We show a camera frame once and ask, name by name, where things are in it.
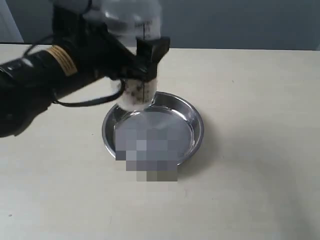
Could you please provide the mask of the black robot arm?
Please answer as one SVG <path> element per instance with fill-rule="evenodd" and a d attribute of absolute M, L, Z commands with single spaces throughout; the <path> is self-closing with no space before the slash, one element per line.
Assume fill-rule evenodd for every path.
<path fill-rule="evenodd" d="M 54 0 L 50 47 L 0 66 L 0 135 L 18 136 L 52 104 L 102 78 L 114 93 L 65 107 L 116 102 L 126 111 L 151 105 L 158 65 L 170 49 L 157 0 Z"/>

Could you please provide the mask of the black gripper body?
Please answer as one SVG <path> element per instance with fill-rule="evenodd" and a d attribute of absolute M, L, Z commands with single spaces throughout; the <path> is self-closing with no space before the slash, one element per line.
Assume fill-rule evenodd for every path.
<path fill-rule="evenodd" d="M 94 82 L 109 77 L 142 82 L 136 54 L 112 33 L 124 30 L 128 24 L 109 16 L 108 10 L 105 4 L 53 5 L 52 80 Z"/>

